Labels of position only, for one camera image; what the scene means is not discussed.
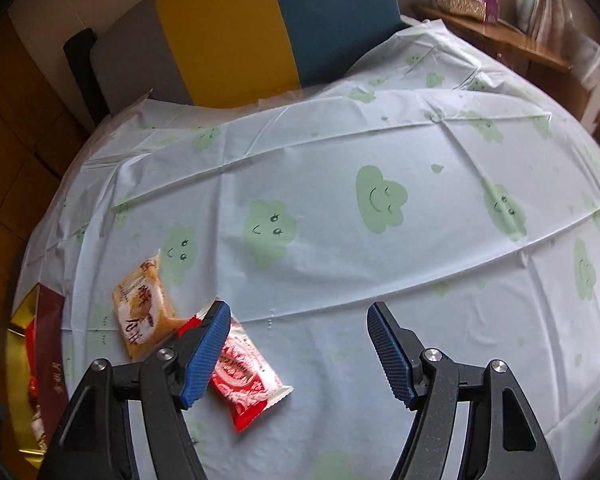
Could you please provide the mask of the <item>long red snack packet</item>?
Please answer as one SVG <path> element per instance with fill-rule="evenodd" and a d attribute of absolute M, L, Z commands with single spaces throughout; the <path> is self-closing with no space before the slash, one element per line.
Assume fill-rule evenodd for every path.
<path fill-rule="evenodd" d="M 211 385 L 227 402 L 238 432 L 244 431 L 258 416 L 294 391 L 283 384 L 242 324 L 234 318 L 212 370 Z"/>

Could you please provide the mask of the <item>beige pastry packet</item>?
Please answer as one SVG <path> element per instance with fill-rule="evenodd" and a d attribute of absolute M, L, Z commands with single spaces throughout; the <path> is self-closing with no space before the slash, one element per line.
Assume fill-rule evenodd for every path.
<path fill-rule="evenodd" d="M 114 286 L 114 316 L 126 352 L 138 361 L 186 319 L 180 318 L 160 280 L 160 252 L 144 260 Z"/>

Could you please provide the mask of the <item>gold maroon gift tin box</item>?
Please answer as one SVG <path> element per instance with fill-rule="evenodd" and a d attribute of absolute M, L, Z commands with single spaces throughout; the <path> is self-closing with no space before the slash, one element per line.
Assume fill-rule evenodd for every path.
<path fill-rule="evenodd" d="M 23 297 L 6 336 L 7 400 L 19 452 L 38 467 L 68 404 L 61 353 L 65 298 L 38 283 Z"/>

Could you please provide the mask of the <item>white green cloud tablecloth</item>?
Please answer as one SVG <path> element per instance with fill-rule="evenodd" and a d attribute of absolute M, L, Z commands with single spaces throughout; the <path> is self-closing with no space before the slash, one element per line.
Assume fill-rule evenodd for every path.
<path fill-rule="evenodd" d="M 128 355 L 111 293 L 159 256 L 178 315 L 225 300 L 291 394 L 244 431 L 186 413 L 212 479 L 385 479 L 413 419 L 366 332 L 381 300 L 451 359 L 508 363 L 565 479 L 600 454 L 600 146 L 436 23 L 304 99 L 143 100 L 102 125 L 17 285 L 65 298 L 75 386 Z"/>

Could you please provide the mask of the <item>wooden side shelf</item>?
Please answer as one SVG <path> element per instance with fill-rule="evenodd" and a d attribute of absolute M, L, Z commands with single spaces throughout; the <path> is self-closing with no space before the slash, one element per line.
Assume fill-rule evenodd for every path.
<path fill-rule="evenodd" d="M 420 20 L 441 20 L 453 34 L 528 79 L 575 118 L 583 117 L 588 92 L 573 77 L 571 63 L 560 54 L 504 23 L 481 23 L 422 4 L 413 4 L 412 10 Z"/>

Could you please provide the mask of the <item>grey yellow blue sofa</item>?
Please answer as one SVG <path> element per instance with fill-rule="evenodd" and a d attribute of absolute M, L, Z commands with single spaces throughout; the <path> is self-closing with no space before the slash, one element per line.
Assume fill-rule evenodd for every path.
<path fill-rule="evenodd" d="M 396 0 L 143 0 L 90 58 L 109 109 L 231 108 L 328 84 L 403 26 Z"/>

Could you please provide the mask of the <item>woven tissue basket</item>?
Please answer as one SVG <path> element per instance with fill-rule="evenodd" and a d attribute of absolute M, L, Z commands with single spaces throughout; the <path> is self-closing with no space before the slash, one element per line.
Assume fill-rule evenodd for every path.
<path fill-rule="evenodd" d="M 478 22 L 486 20 L 486 3 L 483 0 L 434 0 L 434 5 L 447 14 L 472 18 Z"/>

